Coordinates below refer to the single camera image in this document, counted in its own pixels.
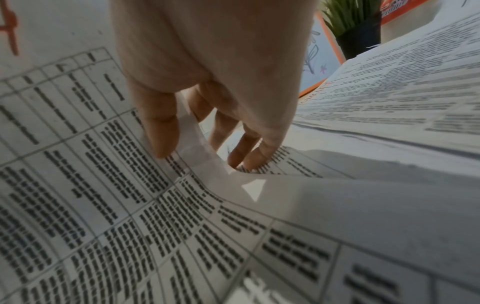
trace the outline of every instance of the finger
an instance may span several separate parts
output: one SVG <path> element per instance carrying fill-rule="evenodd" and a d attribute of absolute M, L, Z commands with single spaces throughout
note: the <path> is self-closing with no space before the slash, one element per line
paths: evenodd
<path fill-rule="evenodd" d="M 214 109 L 207 99 L 202 96 L 199 86 L 190 88 L 187 94 L 187 101 L 190 110 L 198 122 L 203 121 Z"/>
<path fill-rule="evenodd" d="M 259 142 L 260 135 L 257 132 L 254 132 L 247 125 L 243 125 L 245 134 L 240 138 L 240 141 L 234 148 L 234 150 L 228 156 L 228 164 L 232 168 L 237 168 L 238 165 L 244 160 L 246 155 L 254 148 L 254 146 Z"/>
<path fill-rule="evenodd" d="M 282 141 L 283 138 L 273 141 L 263 138 L 260 145 L 245 157 L 243 161 L 245 169 L 253 170 L 265 165 L 278 150 Z"/>
<path fill-rule="evenodd" d="M 233 133 L 239 121 L 230 116 L 217 111 L 215 114 L 215 124 L 208 137 L 211 147 L 218 151 L 225 140 Z"/>
<path fill-rule="evenodd" d="M 127 83 L 155 157 L 169 156 L 180 137 L 175 95 L 150 89 L 131 76 Z"/>

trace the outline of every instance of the potted plant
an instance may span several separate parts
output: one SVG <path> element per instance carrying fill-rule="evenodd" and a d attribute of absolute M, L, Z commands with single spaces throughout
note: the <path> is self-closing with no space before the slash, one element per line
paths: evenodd
<path fill-rule="evenodd" d="M 380 44 L 382 0 L 326 0 L 324 20 L 346 59 Z"/>

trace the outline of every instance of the orange frame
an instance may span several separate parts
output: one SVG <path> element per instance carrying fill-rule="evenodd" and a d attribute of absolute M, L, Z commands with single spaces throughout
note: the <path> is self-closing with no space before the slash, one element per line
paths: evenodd
<path fill-rule="evenodd" d="M 331 48 L 333 49 L 333 52 L 335 53 L 335 56 L 338 60 L 338 62 L 340 62 L 340 65 L 342 65 L 344 62 L 345 62 L 345 58 L 344 58 L 344 55 L 342 53 L 342 51 L 340 50 L 340 48 L 338 47 L 335 39 L 333 38 L 331 32 L 330 32 L 330 29 L 327 27 L 327 25 L 325 24 L 325 21 L 324 19 L 322 18 L 321 14 L 320 13 L 315 13 L 315 17 L 320 21 L 320 25 L 321 25 L 321 29 L 325 32 L 325 35 L 326 35 L 326 38 L 328 39 L 328 42 L 330 43 L 330 46 Z M 314 84 L 313 86 L 309 87 L 309 88 L 306 88 L 305 90 L 301 91 L 300 92 L 300 96 L 299 97 L 302 97 L 303 95 L 305 94 L 308 94 L 310 93 L 311 91 L 315 90 L 316 88 L 318 88 L 324 81 L 326 80 L 323 79 L 322 81 Z"/>

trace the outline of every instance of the black pot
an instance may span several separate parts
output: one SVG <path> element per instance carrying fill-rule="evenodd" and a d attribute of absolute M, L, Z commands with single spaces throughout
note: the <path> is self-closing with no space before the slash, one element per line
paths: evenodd
<path fill-rule="evenodd" d="M 380 44 L 380 28 L 382 14 L 379 12 L 366 19 L 353 29 L 336 38 L 346 59 L 355 58 L 358 54 Z"/>

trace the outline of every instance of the green leaves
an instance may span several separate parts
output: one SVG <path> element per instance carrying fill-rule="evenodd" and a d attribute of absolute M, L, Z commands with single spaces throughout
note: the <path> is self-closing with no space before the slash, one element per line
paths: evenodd
<path fill-rule="evenodd" d="M 381 2 L 382 0 L 326 0 L 323 19 L 335 37 L 338 37 L 377 14 Z"/>

